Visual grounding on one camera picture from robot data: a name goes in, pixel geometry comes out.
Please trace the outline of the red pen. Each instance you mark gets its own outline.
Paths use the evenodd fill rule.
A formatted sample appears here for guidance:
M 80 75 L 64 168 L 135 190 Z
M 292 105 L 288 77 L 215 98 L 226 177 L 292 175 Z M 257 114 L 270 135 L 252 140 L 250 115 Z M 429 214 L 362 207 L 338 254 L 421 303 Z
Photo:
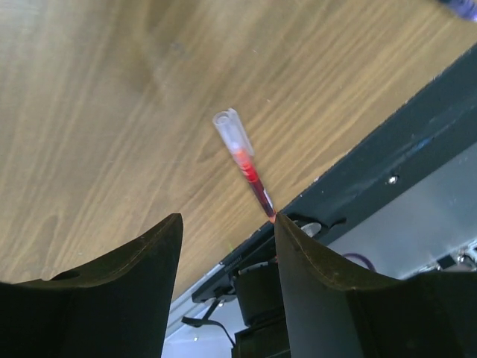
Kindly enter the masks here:
M 268 220 L 274 223 L 277 213 L 254 165 L 254 150 L 237 111 L 229 108 L 217 113 L 212 122 Z

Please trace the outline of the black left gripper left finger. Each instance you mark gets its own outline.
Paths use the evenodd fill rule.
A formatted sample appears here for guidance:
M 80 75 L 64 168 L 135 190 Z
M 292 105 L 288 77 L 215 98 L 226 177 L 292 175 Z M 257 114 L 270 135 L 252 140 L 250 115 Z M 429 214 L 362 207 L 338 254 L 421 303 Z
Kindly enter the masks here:
M 160 357 L 183 239 L 173 213 L 50 280 L 1 285 L 3 357 Z

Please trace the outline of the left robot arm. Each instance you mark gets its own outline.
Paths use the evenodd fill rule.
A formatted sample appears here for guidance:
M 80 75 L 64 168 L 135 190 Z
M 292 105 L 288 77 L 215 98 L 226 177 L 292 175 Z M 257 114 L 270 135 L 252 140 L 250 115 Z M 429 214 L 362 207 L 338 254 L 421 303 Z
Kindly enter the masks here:
M 474 357 L 476 274 L 397 280 L 308 237 L 286 216 L 278 258 L 234 283 L 234 357 Z M 51 280 L 1 285 L 3 357 L 159 357 L 183 238 L 179 214 Z

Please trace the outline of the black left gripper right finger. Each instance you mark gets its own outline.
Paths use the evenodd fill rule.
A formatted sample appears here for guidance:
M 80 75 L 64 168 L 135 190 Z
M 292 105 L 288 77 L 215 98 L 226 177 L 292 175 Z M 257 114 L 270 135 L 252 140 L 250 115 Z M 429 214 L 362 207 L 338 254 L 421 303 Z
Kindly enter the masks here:
M 274 225 L 293 357 L 474 357 L 476 274 L 433 271 L 397 280 Z

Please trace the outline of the dark purple pen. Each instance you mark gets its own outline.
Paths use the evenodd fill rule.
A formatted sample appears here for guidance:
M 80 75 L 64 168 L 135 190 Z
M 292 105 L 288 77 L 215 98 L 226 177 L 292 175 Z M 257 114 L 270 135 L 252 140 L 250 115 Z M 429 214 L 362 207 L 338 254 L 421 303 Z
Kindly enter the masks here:
M 456 16 L 467 21 L 476 22 L 476 1 L 473 0 L 440 0 Z

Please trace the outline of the black mounting base bar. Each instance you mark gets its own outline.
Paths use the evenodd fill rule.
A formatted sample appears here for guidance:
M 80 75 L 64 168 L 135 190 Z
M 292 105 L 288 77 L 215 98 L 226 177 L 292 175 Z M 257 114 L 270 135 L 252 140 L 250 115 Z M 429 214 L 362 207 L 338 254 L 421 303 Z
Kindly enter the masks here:
M 284 214 L 328 245 L 476 144 L 471 48 L 297 196 Z

